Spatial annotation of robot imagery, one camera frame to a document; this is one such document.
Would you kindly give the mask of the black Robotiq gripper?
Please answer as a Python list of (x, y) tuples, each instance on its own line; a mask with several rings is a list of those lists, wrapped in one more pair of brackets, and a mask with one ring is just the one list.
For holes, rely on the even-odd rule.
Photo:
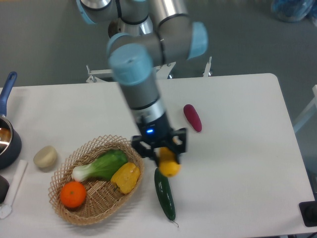
[(137, 127), (141, 135), (132, 137), (131, 146), (142, 158), (149, 158), (158, 167), (159, 158), (155, 149), (166, 140), (166, 147), (174, 154), (176, 163), (181, 164), (180, 156), (187, 151), (187, 128), (172, 129), (166, 113), (153, 121), (141, 116)]

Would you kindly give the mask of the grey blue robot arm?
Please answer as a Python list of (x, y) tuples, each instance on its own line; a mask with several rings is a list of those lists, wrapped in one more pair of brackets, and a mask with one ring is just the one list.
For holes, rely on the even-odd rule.
[(155, 150), (166, 147), (179, 163), (187, 130), (170, 126), (155, 67), (203, 55), (209, 45), (205, 25), (190, 19), (181, 0), (79, 0), (77, 7), (89, 23), (123, 23), (110, 38), (106, 56), (140, 131), (132, 147), (156, 163)]

